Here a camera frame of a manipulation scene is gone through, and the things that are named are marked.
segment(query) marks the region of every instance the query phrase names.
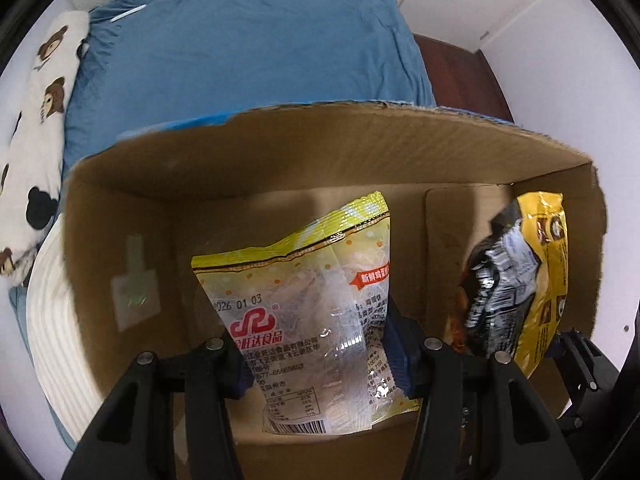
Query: snack bag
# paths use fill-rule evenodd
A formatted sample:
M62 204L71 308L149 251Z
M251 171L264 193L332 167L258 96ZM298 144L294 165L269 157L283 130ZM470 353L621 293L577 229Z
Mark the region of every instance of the snack bag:
M193 271L244 355L270 433L346 434L409 410L382 348L389 212L379 192Z
M528 377L556 333L567 294L562 195L519 196L469 256L445 341L459 352L511 354Z

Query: bed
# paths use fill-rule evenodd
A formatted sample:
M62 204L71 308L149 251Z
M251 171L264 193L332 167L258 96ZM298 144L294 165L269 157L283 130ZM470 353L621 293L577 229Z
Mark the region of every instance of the bed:
M396 0L111 0L92 10L89 22L65 110L58 214L75 162L153 124L290 103L435 105L420 51ZM43 258L62 261L60 229L45 241L57 253L50 250L46 256L43 250ZM46 279L34 272L29 299L24 286L10 297L25 343L51 343L40 354L49 361L36 362L36 370L62 370L56 367L70 350L56 349L56 341L64 338L55 337L50 316L52 305L66 308L66 330L73 332L72 297L60 300L59 273L50 283ZM30 324L39 327L38 333L27 331L27 305L40 316ZM71 385L79 378L70 367L59 373L64 380L49 381L44 390L73 448L97 400L92 397L78 415Z

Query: cardboard box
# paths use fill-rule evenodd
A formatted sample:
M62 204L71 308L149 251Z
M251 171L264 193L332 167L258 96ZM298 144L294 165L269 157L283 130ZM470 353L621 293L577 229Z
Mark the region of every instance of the cardboard box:
M374 190L391 214L391 294L435 335L491 216L528 190L562 192L570 253L562 324L590 332L606 222L588 156L513 125L401 105L264 108L206 123L123 140L72 172L66 267L105 394L139 352L170 356L220 332L191 272L194 254L271 244ZM142 237L161 309L121 332L111 282L126 273L128 235ZM412 421L309 446L306 437L261 433L262 403L258 391L229 403L248 479L401 476Z

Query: red logo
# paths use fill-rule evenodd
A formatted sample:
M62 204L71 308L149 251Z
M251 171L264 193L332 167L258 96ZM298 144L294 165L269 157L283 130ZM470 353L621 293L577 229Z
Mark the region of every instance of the red logo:
M229 332L232 337L244 337L249 334L259 334L273 330L276 326L276 317L268 314L266 309L261 306L247 310L244 313L242 321L234 321L229 326Z
M366 270L365 272L356 273L356 277L353 279L349 285L355 285L360 290L365 285L370 285L371 283L381 282L386 279L389 275L389 264L388 262L382 267L378 267L373 270Z

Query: white blanket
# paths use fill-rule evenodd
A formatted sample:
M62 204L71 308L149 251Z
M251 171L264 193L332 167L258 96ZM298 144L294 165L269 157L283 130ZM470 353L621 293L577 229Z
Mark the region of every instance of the white blanket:
M44 241L27 291L33 366L51 407L78 442L102 401L84 355L74 297L66 278L60 215Z
M76 80L89 15L60 14L38 50L0 180L0 274L27 276L58 209L65 110Z

